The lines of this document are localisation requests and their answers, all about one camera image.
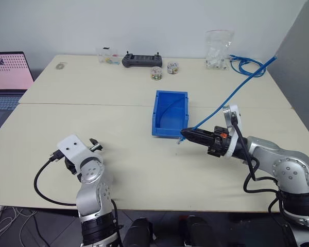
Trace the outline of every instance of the black game controller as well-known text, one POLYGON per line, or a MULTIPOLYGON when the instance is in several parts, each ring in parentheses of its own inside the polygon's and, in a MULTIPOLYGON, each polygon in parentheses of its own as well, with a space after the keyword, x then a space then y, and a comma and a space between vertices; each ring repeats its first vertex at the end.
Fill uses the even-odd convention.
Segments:
POLYGON ((163 60, 161 59, 159 52, 157 52, 157 55, 154 56, 141 56, 141 55, 129 54, 127 51, 127 54, 124 56, 122 60, 122 63, 123 66, 125 66, 126 68, 130 66, 137 66, 137 67, 163 66, 163 60))

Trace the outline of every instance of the blue cable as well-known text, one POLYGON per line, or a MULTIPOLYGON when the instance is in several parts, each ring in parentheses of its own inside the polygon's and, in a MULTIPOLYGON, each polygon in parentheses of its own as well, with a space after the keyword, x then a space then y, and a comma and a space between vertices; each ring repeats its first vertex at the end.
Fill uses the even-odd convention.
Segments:
MULTIPOLYGON (((248 63, 255 63, 259 67, 261 67, 263 65, 262 63, 254 60, 254 59, 251 59, 251 58, 244 58, 244 57, 239 57, 239 56, 235 56, 235 55, 230 55, 230 65, 231 65, 232 69, 239 74, 242 74, 242 75, 245 75, 245 76, 251 76, 253 74, 252 72, 248 72, 247 70, 243 69, 243 66, 245 64, 248 64, 248 63), (236 68, 232 65, 232 62, 235 62, 235 61, 239 61, 239 65, 238 65, 239 70, 236 70, 236 68)), ((264 75, 265 72, 266 72, 266 68, 264 67, 262 69, 262 71, 260 73, 258 73, 257 75, 255 75, 254 77, 261 77, 261 76, 264 75)))
MULTIPOLYGON (((192 129, 197 129, 199 126, 201 126, 204 122, 206 122, 208 119, 210 119, 211 117, 213 117, 219 110, 221 110, 222 107, 225 106, 225 104, 238 92, 239 89, 241 89, 242 86, 244 86, 246 84, 246 82, 248 82, 250 79, 252 79, 253 77, 255 77, 257 74, 259 74, 261 71, 265 71, 265 68, 272 63, 274 60, 276 60, 277 57, 273 56, 272 58, 270 58, 265 64, 262 64, 262 66, 260 68, 257 69, 257 71, 255 71, 253 74, 251 74, 249 77, 246 78, 245 81, 243 81, 230 95, 229 97, 211 114, 209 115, 207 118, 205 118, 203 121, 201 121, 199 124, 197 124, 196 126, 192 127, 192 129)), ((182 137, 178 143, 181 143, 182 141, 185 140, 185 137, 182 137)))
POLYGON ((166 107, 166 109, 163 111, 163 113, 160 115, 160 117, 158 117, 158 120, 157 120, 156 124, 160 124, 160 121, 161 121, 163 115, 165 114, 165 112, 167 112, 168 109, 170 109, 175 103, 179 102, 179 101, 182 100, 182 99, 184 99, 184 97, 183 97, 183 98, 180 98, 180 99, 178 99, 178 100, 175 100, 175 101, 173 101, 170 105, 168 105, 168 106, 166 107))

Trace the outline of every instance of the silver robot arm segment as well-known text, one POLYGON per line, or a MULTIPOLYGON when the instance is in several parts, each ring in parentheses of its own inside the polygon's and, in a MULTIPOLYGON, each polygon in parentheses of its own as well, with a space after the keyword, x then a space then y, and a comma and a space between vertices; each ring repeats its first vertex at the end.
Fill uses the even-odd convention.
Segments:
POLYGON ((260 161, 260 170, 268 172, 278 180, 282 191, 309 193, 309 157, 298 151, 288 151, 273 142, 249 136, 250 155, 260 161))
POLYGON ((77 193, 77 208, 82 226, 84 247, 111 246, 119 244, 117 225, 112 215, 110 185, 103 158, 96 150, 101 145, 94 139, 88 148, 76 135, 70 135, 57 144, 65 156, 67 168, 77 174, 81 189, 77 193))

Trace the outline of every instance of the small object on table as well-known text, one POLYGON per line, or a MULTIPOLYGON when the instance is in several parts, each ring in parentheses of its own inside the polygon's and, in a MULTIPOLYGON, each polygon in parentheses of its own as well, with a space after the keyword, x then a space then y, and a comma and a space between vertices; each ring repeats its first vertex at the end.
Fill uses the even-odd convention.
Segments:
POLYGON ((160 67, 152 67, 150 73, 152 80, 158 81, 163 78, 163 70, 160 67))
POLYGON ((228 53, 228 48, 232 43, 234 35, 230 30, 211 30, 206 32, 207 55, 206 67, 208 69, 227 69, 225 57, 228 53))
POLYGON ((97 49, 96 53, 100 63, 120 64, 117 52, 113 52, 110 47, 97 49))
POLYGON ((58 63, 58 64, 56 65, 55 69, 64 69, 65 65, 66 65, 66 63, 60 62, 60 63, 58 63))
POLYGON ((179 63, 177 63, 177 62, 169 62, 167 64, 167 72, 169 74, 174 75, 174 74, 177 74, 178 71, 179 71, 179 63))
POLYGON ((129 68, 130 66, 137 67, 154 67, 163 66, 163 60, 157 52, 154 56, 141 56, 141 55, 133 55, 132 53, 128 53, 124 56, 122 60, 123 66, 129 68))

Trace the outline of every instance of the white cable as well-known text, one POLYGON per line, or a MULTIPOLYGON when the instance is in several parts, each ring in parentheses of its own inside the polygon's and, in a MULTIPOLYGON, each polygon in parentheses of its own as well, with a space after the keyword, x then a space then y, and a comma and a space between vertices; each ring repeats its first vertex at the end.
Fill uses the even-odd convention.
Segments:
POLYGON ((19 211, 17 208, 14 208, 14 207, 12 207, 12 209, 14 211, 14 216, 13 217, 6 217, 5 219, 0 221, 0 225, 1 225, 5 220, 10 219, 10 222, 0 229, 0 237, 1 237, 2 234, 4 234, 6 232, 6 230, 8 230, 8 228, 18 218, 19 215, 22 215, 24 217, 28 217, 28 219, 27 219, 27 221, 28 221, 31 216, 33 216, 33 215, 35 215, 37 213, 36 211, 32 211, 32 214, 25 215, 25 214, 22 213, 23 209, 21 211, 19 211))
POLYGON ((32 213, 31 215, 29 215, 29 216, 27 217, 26 221, 23 223, 21 229, 20 229, 19 238, 20 238, 20 243, 21 243, 21 245, 22 245, 23 247, 25 247, 25 245, 24 245, 23 242, 22 242, 22 230, 23 230, 23 227, 24 227, 25 224, 29 221, 29 219, 31 219, 31 217, 32 217, 33 215, 35 215, 36 213, 37 213, 37 212, 34 212, 34 213, 32 213))

